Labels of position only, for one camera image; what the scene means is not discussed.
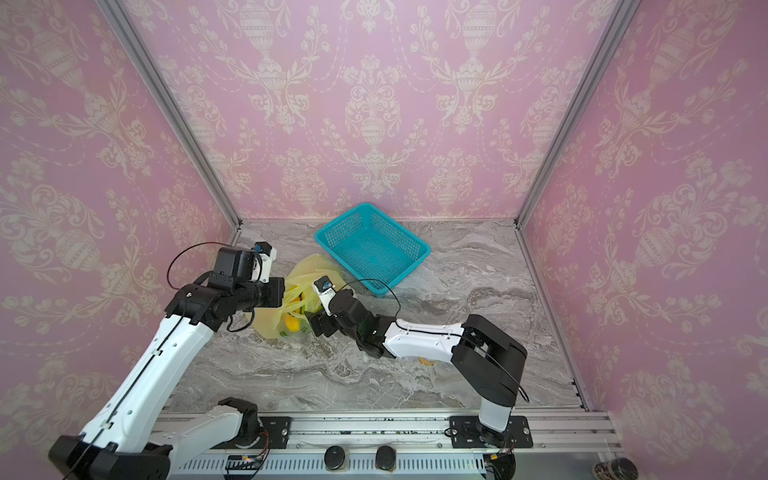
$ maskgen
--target robotic arm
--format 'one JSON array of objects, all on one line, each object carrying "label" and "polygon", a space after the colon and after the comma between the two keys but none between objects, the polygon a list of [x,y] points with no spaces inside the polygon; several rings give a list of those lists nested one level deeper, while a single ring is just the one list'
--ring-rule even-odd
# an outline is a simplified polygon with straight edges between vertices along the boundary
[{"label": "robotic arm", "polygon": [[[241,448],[257,443],[263,432],[257,406],[233,398],[172,432],[151,430],[192,359],[227,319],[282,304],[284,279],[270,277],[275,259],[276,250],[264,242],[252,250],[223,247],[213,270],[176,292],[149,347],[109,402],[80,435],[62,435],[51,447],[48,457],[65,478],[162,480],[222,442],[234,440]],[[421,356],[453,363],[482,397],[480,439],[504,444],[528,355],[522,345],[478,315],[464,323],[419,325],[374,315],[352,290],[336,292],[327,276],[313,288],[323,305],[308,315],[315,336],[341,331],[375,358]]]}]

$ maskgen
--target basket bottom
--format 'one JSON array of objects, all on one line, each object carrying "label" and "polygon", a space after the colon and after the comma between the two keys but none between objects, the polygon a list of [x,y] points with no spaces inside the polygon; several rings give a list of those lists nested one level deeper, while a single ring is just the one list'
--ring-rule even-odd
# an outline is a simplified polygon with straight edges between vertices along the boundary
[{"label": "basket bottom", "polygon": [[[406,271],[414,260],[371,229],[363,229],[333,249],[361,278],[389,283]],[[374,293],[387,293],[385,286],[373,284]]]}]

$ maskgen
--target marble countertop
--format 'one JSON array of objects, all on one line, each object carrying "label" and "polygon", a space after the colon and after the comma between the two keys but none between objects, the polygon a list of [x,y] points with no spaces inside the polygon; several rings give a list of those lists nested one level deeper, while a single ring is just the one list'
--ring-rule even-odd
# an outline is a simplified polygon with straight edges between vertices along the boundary
[{"label": "marble countertop", "polygon": [[[563,354],[554,340],[515,238],[511,221],[413,221],[402,224],[432,247],[432,254],[394,290],[400,318],[455,323],[483,315],[522,343],[528,359],[522,385],[531,403],[578,406]],[[273,276],[287,275],[312,253],[325,253],[314,233],[322,223],[246,223],[239,244],[265,240],[278,249]],[[345,280],[354,280],[343,268]],[[374,313],[394,314],[391,297],[358,287]],[[172,412],[203,412],[235,396],[261,411],[321,409],[477,408],[480,396],[449,363],[374,359],[340,333],[264,339],[255,330],[220,330],[184,373],[170,401]]]}]

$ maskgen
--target black mounting plate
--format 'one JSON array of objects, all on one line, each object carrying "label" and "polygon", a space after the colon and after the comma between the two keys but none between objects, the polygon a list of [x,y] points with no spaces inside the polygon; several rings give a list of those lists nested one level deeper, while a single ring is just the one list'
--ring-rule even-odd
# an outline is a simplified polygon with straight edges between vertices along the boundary
[{"label": "black mounting plate", "polygon": [[[480,432],[475,427],[478,422],[476,415],[453,416],[450,417],[449,421],[450,429],[456,431],[455,435],[451,435],[451,445],[454,449],[485,448],[485,444],[480,440]],[[510,416],[507,421],[507,431],[515,449],[533,448],[531,429],[528,427],[528,419],[524,416]]]},{"label": "black mounting plate", "polygon": [[[264,425],[264,429],[270,434],[270,450],[285,450],[288,448],[288,433],[283,435],[283,430],[290,432],[290,417],[272,417],[272,416],[260,416],[259,420]],[[266,442],[265,436],[260,436],[256,444],[251,446],[249,450],[261,450],[264,448]],[[220,443],[214,447],[214,450],[221,449],[237,449],[235,442],[230,440],[229,442]]]}]

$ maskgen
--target pink wall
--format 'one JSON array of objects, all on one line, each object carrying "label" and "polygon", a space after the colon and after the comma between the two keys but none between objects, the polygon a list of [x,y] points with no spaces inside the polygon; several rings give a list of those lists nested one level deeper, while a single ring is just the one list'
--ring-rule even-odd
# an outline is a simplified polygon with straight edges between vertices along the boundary
[{"label": "pink wall", "polygon": [[647,478],[768,478],[765,18],[642,2],[527,231]]},{"label": "pink wall", "polygon": [[230,228],[92,0],[0,2],[0,46],[0,476],[60,478]]},{"label": "pink wall", "polygon": [[245,218],[514,217],[615,0],[124,4]]}]

